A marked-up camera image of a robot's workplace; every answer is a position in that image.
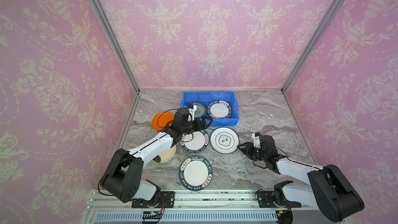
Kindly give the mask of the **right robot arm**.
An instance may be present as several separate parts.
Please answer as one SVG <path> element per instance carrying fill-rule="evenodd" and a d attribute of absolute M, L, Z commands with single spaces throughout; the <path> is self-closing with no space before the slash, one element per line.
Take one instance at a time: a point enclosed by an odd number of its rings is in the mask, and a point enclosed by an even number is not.
<path fill-rule="evenodd" d="M 237 146 L 246 157 L 252 162 L 264 162 L 265 169 L 276 174 L 302 182 L 286 180 L 276 184 L 271 194 L 276 206 L 289 208 L 293 203 L 311 206 L 334 223 L 364 210 L 364 201 L 337 166 L 321 167 L 293 160 L 276 147 L 270 135 L 257 132 L 252 138 L 253 142 Z"/>

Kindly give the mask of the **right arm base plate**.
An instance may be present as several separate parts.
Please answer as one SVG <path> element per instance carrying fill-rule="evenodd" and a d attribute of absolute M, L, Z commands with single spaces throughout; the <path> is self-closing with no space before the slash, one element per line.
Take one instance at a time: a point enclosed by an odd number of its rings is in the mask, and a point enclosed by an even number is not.
<path fill-rule="evenodd" d="M 301 208 L 298 202 L 288 201 L 278 191 L 268 191 L 259 189 L 255 192 L 255 199 L 258 201 L 259 208 Z"/>

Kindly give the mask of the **teal blue floral plate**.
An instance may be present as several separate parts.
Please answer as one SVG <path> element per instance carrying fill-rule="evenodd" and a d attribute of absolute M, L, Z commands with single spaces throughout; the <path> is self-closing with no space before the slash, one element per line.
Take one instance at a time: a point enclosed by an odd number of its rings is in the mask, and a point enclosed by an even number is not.
<path fill-rule="evenodd" d="M 196 106 L 196 111 L 194 112 L 194 117 L 202 117 L 207 115 L 207 106 L 202 102 L 192 102 L 194 106 Z"/>

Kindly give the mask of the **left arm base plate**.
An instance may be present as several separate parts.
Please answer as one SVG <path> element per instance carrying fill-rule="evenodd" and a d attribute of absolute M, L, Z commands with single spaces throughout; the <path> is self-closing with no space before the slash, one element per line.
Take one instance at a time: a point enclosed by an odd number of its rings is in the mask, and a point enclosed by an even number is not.
<path fill-rule="evenodd" d="M 175 200 L 174 191 L 160 191 L 155 193 L 150 200 L 133 199 L 132 208 L 173 208 Z"/>

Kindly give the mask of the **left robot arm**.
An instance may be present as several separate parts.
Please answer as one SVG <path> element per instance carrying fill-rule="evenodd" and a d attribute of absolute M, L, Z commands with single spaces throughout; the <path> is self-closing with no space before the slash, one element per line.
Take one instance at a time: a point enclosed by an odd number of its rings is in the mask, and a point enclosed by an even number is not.
<path fill-rule="evenodd" d="M 118 149 L 98 182 L 98 190 L 108 191 L 123 203 L 142 200 L 154 206 L 160 201 L 161 188 L 142 180 L 143 168 L 159 154 L 173 148 L 186 135 L 207 129 L 213 119 L 206 115 L 196 117 L 193 105 L 178 108 L 174 119 L 152 139 L 144 144 L 125 150 Z"/>

